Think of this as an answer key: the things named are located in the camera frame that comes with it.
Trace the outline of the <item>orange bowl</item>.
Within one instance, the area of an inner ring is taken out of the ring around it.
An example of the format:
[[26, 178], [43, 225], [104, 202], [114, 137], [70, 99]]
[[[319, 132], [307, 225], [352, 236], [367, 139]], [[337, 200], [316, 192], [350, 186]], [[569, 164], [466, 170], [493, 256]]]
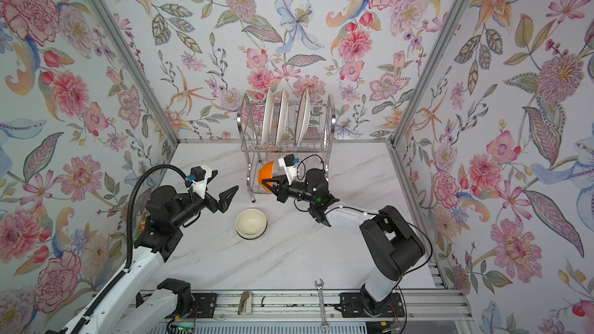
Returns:
[[277, 162], [271, 161], [264, 164], [258, 171], [258, 184], [266, 192], [272, 194], [272, 191], [263, 184], [263, 180], [272, 179], [277, 175]]

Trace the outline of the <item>cream white bowl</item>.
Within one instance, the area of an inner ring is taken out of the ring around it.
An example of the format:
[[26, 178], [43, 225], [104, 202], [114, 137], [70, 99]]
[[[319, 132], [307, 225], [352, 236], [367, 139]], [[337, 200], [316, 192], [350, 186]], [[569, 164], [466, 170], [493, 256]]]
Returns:
[[238, 214], [235, 220], [236, 233], [245, 240], [255, 240], [262, 236], [268, 227], [267, 216], [258, 209], [247, 209]]

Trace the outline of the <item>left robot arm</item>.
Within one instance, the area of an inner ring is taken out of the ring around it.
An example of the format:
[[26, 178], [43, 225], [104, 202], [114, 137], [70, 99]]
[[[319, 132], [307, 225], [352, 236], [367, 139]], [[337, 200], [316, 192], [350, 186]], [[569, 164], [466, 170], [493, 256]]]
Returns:
[[196, 221], [202, 210], [225, 213], [238, 190], [233, 186], [217, 199], [204, 184], [191, 184], [184, 194], [172, 186], [154, 190], [146, 204], [145, 230], [128, 245], [124, 264], [61, 332], [144, 333], [166, 317], [190, 312], [194, 304], [190, 283], [167, 278], [146, 302], [125, 314], [131, 300], [173, 254], [182, 240], [182, 229]]

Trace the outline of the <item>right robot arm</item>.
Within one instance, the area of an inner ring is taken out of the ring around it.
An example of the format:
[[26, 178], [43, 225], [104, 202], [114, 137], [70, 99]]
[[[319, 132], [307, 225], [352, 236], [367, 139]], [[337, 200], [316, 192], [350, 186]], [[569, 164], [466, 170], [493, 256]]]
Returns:
[[310, 169], [299, 179], [291, 167], [280, 176], [259, 173], [258, 182], [280, 203], [288, 199], [308, 203], [306, 212], [319, 224], [359, 231], [374, 262], [374, 269], [360, 289], [357, 304], [369, 315], [378, 315], [394, 288], [425, 256], [426, 250], [414, 225], [392, 206], [360, 210], [343, 205], [331, 194], [325, 173]]

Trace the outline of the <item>steel two-tier dish rack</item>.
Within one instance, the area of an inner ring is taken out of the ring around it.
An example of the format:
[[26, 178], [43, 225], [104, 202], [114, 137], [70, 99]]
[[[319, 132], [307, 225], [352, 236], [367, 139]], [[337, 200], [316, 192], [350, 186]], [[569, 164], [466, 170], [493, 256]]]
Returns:
[[280, 146], [275, 145], [278, 116], [282, 92], [275, 97], [275, 107], [270, 131], [269, 144], [261, 145], [261, 130], [264, 117], [265, 101], [253, 101], [245, 94], [239, 103], [237, 111], [237, 126], [241, 139], [241, 151], [247, 163], [247, 193], [251, 201], [256, 196], [267, 194], [258, 184], [258, 171], [267, 162], [277, 162], [277, 176], [284, 171], [278, 164], [278, 159], [288, 154], [294, 154], [299, 159], [299, 179], [305, 176], [310, 168], [320, 168], [324, 174], [329, 174], [329, 160], [332, 152], [337, 115], [334, 111], [334, 96], [328, 95], [320, 101], [311, 101], [309, 126], [300, 145], [295, 145], [295, 126], [301, 97], [293, 100], [289, 95], [289, 114], [285, 134]]

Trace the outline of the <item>middle orange striped plate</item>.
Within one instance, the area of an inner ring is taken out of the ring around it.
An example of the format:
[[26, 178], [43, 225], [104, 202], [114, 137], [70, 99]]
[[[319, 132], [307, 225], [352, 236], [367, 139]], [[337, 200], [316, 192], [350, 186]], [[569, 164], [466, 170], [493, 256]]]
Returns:
[[278, 125], [276, 132], [275, 145], [280, 146], [282, 143], [283, 135], [285, 134], [287, 118], [289, 114], [289, 92], [286, 90], [282, 91], [280, 109], [278, 116]]

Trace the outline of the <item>orange striped plate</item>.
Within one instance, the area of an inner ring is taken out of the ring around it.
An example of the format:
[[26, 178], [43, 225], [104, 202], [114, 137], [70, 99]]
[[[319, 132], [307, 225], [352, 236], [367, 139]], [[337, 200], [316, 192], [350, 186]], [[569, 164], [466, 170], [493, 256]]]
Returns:
[[280, 109], [278, 116], [278, 125], [276, 132], [275, 145], [280, 146], [282, 143], [283, 135], [285, 134], [287, 118], [289, 114], [289, 92], [286, 90], [282, 91]]
[[304, 91], [299, 103], [297, 120], [295, 126], [295, 145], [300, 145], [306, 135], [309, 126], [311, 112], [311, 100], [308, 91]]

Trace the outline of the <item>left white patterned plate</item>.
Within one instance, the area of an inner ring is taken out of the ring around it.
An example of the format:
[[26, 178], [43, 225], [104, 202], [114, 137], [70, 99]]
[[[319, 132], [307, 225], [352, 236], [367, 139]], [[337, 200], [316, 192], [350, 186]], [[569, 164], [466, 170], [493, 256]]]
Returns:
[[262, 121], [261, 130], [261, 145], [266, 146], [269, 144], [270, 131], [272, 129], [272, 119], [275, 107], [275, 98], [272, 89], [267, 92], [265, 101], [264, 117]]

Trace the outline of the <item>right orange striped plate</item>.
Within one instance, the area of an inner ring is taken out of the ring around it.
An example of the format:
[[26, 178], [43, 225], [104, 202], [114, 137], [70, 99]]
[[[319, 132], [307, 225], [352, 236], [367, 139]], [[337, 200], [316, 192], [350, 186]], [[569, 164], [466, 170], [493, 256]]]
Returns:
[[295, 145], [300, 145], [306, 135], [309, 126], [311, 112], [311, 100], [308, 91], [304, 91], [299, 103], [297, 120], [295, 126]]

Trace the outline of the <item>silver open-end wrench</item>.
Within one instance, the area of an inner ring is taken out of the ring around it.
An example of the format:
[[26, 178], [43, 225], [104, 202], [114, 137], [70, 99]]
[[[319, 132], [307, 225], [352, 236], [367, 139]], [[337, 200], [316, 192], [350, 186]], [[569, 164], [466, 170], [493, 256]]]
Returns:
[[330, 325], [327, 321], [327, 316], [326, 316], [326, 305], [325, 305], [324, 294], [323, 294], [323, 287], [324, 287], [323, 279], [320, 278], [319, 280], [315, 280], [314, 285], [317, 290], [319, 306], [320, 306], [321, 331], [322, 331], [322, 333], [329, 333]]

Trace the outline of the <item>small metal bracket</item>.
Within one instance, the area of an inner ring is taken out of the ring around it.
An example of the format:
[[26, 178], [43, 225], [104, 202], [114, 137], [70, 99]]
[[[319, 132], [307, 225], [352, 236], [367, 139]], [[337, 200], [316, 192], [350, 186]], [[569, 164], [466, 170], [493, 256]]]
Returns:
[[249, 291], [242, 292], [238, 303], [238, 315], [250, 315], [252, 313], [252, 303], [252, 293]]

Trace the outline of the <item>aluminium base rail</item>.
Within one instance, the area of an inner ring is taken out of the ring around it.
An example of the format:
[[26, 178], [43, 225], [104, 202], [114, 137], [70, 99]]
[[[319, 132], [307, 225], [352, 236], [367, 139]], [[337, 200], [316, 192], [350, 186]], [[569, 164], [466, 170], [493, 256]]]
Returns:
[[[155, 291], [142, 292], [146, 302]], [[173, 321], [177, 325], [233, 322], [311, 322], [321, 323], [316, 289], [252, 290], [250, 315], [238, 315], [241, 290], [196, 291], [194, 304], [185, 315], [166, 317], [158, 323]], [[406, 323], [414, 321], [459, 322], [472, 319], [470, 306], [461, 292], [440, 289], [404, 289], [394, 292], [378, 315], [369, 315], [357, 304], [359, 292], [323, 289], [327, 321], [365, 321]], [[126, 315], [134, 312], [134, 301]]]

